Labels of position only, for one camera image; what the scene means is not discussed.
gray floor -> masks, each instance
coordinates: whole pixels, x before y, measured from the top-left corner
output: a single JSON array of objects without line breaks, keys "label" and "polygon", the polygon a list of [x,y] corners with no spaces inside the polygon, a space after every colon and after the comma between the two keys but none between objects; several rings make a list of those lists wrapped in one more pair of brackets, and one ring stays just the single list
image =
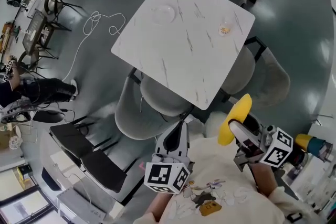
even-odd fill
[{"label": "gray floor", "polygon": [[[129,21],[144,0],[64,0],[84,7],[86,15],[79,16],[71,9],[63,11],[60,22],[68,25],[72,32],[55,32],[50,48],[59,60],[43,60],[41,66],[47,68],[42,74],[47,77],[63,78],[72,63],[79,43],[84,38],[83,25],[95,10],[105,15],[123,13]],[[253,111],[265,124],[274,124],[291,135],[306,132],[319,110],[327,88],[333,54],[333,21],[330,0],[258,0],[250,8],[256,16],[251,36],[257,35],[271,49],[280,64],[289,73],[291,88],[287,99],[274,107]],[[62,107],[72,108],[76,116],[92,113],[106,104],[112,110],[118,102],[125,78],[131,66],[114,56],[110,49],[117,36],[110,36],[108,28],[120,25],[119,18],[102,18],[94,33],[82,45],[73,71],[69,76],[78,81],[79,97]],[[255,77],[262,72],[257,64]],[[243,93],[253,88],[255,77]],[[211,108],[206,111],[195,110],[195,115],[205,118],[214,109],[228,111],[228,104],[221,104],[220,94]],[[113,125],[113,117],[100,125],[101,137],[119,136]],[[152,148],[154,142],[126,141],[129,145],[118,152],[127,160],[137,157],[141,150],[133,148]],[[31,162],[37,177],[41,171],[38,161],[38,145],[26,143],[23,150]],[[111,158],[118,163],[118,154]],[[150,203],[153,193],[142,187],[134,199],[127,205],[126,212],[118,223],[132,223]]]}]

black cushion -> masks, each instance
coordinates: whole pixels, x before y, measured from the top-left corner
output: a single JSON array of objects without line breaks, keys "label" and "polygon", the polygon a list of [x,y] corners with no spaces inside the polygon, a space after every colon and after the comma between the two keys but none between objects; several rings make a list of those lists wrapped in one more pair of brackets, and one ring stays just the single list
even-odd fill
[{"label": "black cushion", "polygon": [[49,175],[47,170],[43,168],[42,170],[42,179],[48,185],[48,187],[53,191],[60,191],[61,188],[57,185],[57,183],[53,180],[53,178]]},{"label": "black cushion", "polygon": [[93,151],[93,145],[71,123],[50,127],[50,132],[59,143],[76,158]]},{"label": "black cushion", "polygon": [[86,171],[103,187],[118,193],[127,174],[120,169],[102,150],[81,158]]}]

shoe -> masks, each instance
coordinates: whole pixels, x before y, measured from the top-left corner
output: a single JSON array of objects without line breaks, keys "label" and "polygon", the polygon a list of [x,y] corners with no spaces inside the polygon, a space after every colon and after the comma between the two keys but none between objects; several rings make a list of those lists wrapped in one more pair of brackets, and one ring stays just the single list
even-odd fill
[{"label": "shoe", "polygon": [[73,96],[77,96],[78,95],[78,86],[77,86],[77,82],[74,80],[74,79],[72,79],[71,80],[71,83],[70,83],[72,86],[75,86],[76,87],[76,91],[75,91],[75,93],[73,94]]}]

person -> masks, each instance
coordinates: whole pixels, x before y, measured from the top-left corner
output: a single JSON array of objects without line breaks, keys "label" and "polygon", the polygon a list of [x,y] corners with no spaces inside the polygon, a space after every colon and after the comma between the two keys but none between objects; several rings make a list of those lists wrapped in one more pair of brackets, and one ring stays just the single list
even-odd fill
[{"label": "person", "polygon": [[7,5],[13,6],[13,7],[20,7],[21,0],[6,0]]},{"label": "person", "polygon": [[158,193],[134,224],[282,224],[300,214],[308,222],[297,223],[321,223],[309,206],[277,186],[270,166],[251,164],[241,172],[233,161],[236,143],[221,146],[217,139],[191,142],[188,156],[195,164],[181,193]]},{"label": "person", "polygon": [[21,80],[17,62],[12,66],[13,75],[7,82],[0,84],[0,109],[28,97],[32,104],[68,102],[78,95],[75,80],[66,84],[59,79]]}]

white marble table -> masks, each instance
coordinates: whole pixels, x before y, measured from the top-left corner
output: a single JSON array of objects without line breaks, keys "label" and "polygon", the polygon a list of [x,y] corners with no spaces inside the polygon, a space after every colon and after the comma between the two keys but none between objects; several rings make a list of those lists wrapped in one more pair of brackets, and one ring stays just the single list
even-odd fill
[{"label": "white marble table", "polygon": [[[157,25],[153,10],[169,5],[174,20]],[[232,28],[221,36],[226,16]],[[205,110],[228,75],[255,20],[228,0],[145,0],[112,53]]]}]

